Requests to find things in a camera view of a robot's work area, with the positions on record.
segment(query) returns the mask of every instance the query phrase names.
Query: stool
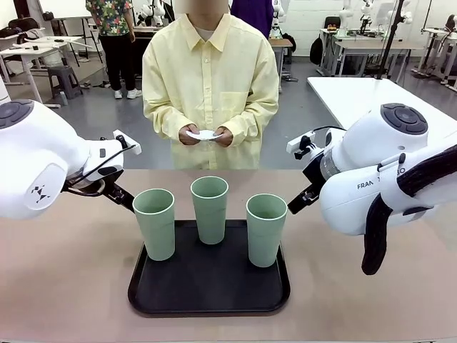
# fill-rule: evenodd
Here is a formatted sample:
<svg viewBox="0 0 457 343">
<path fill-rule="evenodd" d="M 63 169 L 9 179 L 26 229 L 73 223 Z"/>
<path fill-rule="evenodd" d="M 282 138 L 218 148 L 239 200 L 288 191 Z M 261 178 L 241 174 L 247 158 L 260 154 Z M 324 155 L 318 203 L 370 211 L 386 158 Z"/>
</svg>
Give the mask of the stool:
<svg viewBox="0 0 457 343">
<path fill-rule="evenodd" d="M 76 77 L 73 68 L 70 66 L 52 66 L 48 68 L 48 75 L 53 98 L 60 94 L 61 91 L 65 92 L 67 99 L 74 99 L 80 93 L 83 94 L 83 91 L 79 86 L 78 78 Z M 57 78 L 57 81 L 59 82 L 58 86 L 54 86 L 52 80 L 53 76 Z"/>
</svg>

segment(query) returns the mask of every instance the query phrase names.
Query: black tray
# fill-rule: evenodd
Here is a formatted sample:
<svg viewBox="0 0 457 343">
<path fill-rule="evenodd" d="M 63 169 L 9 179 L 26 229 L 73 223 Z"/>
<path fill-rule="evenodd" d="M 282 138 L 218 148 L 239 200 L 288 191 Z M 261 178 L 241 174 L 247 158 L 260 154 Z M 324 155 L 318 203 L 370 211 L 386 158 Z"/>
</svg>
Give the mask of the black tray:
<svg viewBox="0 0 457 343">
<path fill-rule="evenodd" d="M 246 220 L 228 220 L 222 243 L 200 242 L 195 221 L 176 221 L 176 252 L 165 262 L 143 247 L 129 286 L 129 301 L 149 316 L 275 312 L 291 293 L 281 248 L 276 263 L 248 260 Z"/>
</svg>

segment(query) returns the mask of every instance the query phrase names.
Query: cup rim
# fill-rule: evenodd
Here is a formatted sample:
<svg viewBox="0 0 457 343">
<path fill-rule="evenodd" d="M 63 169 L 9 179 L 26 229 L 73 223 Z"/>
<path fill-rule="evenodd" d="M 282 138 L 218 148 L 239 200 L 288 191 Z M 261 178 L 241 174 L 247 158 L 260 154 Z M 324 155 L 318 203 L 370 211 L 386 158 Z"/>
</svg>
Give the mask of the cup rim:
<svg viewBox="0 0 457 343">
<path fill-rule="evenodd" d="M 284 211 L 284 213 L 283 213 L 281 216 L 276 217 L 276 218 L 262 218 L 262 217 L 256 216 L 255 214 L 253 214 L 253 213 L 249 210 L 248 205 L 249 205 L 249 202 L 250 202 L 253 198 L 259 197 L 259 196 L 261 196 L 261 195 L 269 195 L 269 196 L 271 196 L 271 197 L 278 198 L 278 199 L 281 200 L 281 201 L 284 203 L 284 205 L 286 206 L 286 211 Z M 287 215 L 287 203 L 284 201 L 283 198 L 278 197 L 278 196 L 275 195 L 275 194 L 261 193 L 261 194 L 253 195 L 252 197 L 250 197 L 250 198 L 248 199 L 248 201 L 246 202 L 246 211 L 247 211 L 251 216 L 253 216 L 253 217 L 256 218 L 256 219 L 264 220 L 264 221 L 266 221 L 266 222 L 272 222 L 272 221 L 275 221 L 275 220 L 282 219 L 283 217 L 285 217 L 285 216 Z"/>
<path fill-rule="evenodd" d="M 197 181 L 200 181 L 200 180 L 202 180 L 202 179 L 219 179 L 219 180 L 222 180 L 222 181 L 224 181 L 224 183 L 225 183 L 226 186 L 227 186 L 227 187 L 226 187 L 226 190 L 225 190 L 223 193 L 221 193 L 220 195 L 217 195 L 217 196 L 215 196 L 215 197 L 202 197 L 201 195 L 196 194 L 196 193 L 194 192 L 194 190 L 193 190 L 194 184 L 195 184 Z M 191 193 L 192 193 L 192 195 L 194 195 L 195 197 L 197 197 L 197 198 L 199 198 L 199 199 L 217 199 L 217 198 L 220 198 L 220 197 L 223 197 L 224 195 L 226 195 L 228 191 L 229 191 L 229 183 L 228 183 L 226 180 L 222 179 L 221 177 L 213 177 L 213 176 L 199 177 L 197 180 L 195 180 L 195 181 L 192 182 L 192 184 L 191 184 Z"/>
<path fill-rule="evenodd" d="M 172 200 L 171 200 L 170 206 L 168 206 L 166 209 L 163 209 L 163 210 L 160 211 L 160 212 L 154 212 L 154 213 L 147 213 L 147 212 L 139 211 L 139 210 L 136 208 L 136 206 L 135 206 L 135 200 L 136 200 L 136 198 L 138 198 L 138 197 L 139 197 L 140 195 L 142 195 L 143 193 L 150 192 L 150 191 L 165 191 L 165 192 L 169 193 L 169 194 L 171 195 L 171 199 L 172 199 Z M 168 189 L 163 189 L 163 188 L 153 188 L 153 189 L 147 189 L 147 190 L 145 190 L 145 191 L 142 191 L 140 194 L 138 194 L 138 195 L 135 197 L 134 201 L 132 202 L 132 206 L 133 206 L 135 212 L 138 212 L 139 214 L 144 214 L 144 215 L 146 215 L 146 216 L 155 216 L 155 215 L 157 215 L 157 214 L 162 214 L 162 213 L 168 211 L 173 205 L 174 205 L 174 195 L 173 195 L 173 193 L 171 193 Z"/>
</svg>

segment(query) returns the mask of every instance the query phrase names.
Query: plastic cup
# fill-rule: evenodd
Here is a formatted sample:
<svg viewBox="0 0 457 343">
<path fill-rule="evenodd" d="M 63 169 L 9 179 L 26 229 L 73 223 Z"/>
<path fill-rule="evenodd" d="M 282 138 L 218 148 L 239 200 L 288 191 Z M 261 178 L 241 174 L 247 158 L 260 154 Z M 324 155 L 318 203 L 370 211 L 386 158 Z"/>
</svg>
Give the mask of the plastic cup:
<svg viewBox="0 0 457 343">
<path fill-rule="evenodd" d="M 257 267 L 274 264 L 286 222 L 287 204 L 272 194 L 259 194 L 246 203 L 249 261 Z"/>
<path fill-rule="evenodd" d="M 202 177 L 192 183 L 191 192 L 200 240 L 210 245 L 222 242 L 229 184 L 220 177 Z"/>
<path fill-rule="evenodd" d="M 165 261 L 174 254 L 174 196 L 165 189 L 150 189 L 134 199 L 136 220 L 150 259 Z"/>
</svg>

